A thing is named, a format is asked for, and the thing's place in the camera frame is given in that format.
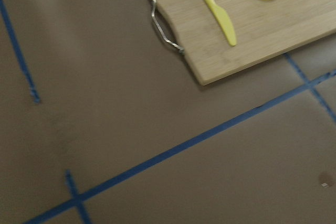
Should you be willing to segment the bamboo cutting board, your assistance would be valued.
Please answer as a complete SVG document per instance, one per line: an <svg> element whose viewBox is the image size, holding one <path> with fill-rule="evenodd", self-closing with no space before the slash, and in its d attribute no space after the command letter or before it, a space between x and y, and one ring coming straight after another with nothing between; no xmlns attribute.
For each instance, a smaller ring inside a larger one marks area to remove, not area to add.
<svg viewBox="0 0 336 224"><path fill-rule="evenodd" d="M156 0L201 85L335 32L335 0L215 0L233 22L231 46L204 0Z"/></svg>

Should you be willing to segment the yellow plastic knife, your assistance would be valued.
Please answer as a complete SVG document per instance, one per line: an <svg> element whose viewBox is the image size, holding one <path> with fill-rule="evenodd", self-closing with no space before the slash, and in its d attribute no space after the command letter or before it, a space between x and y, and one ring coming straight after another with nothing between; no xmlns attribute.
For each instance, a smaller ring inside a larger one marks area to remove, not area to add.
<svg viewBox="0 0 336 224"><path fill-rule="evenodd" d="M237 45L237 38L234 29L234 25L232 23L231 18L229 17L227 11L225 11L222 7L216 4L214 0L204 0L209 10L212 12L216 21L218 22L220 28L222 29L228 43L231 46Z"/></svg>

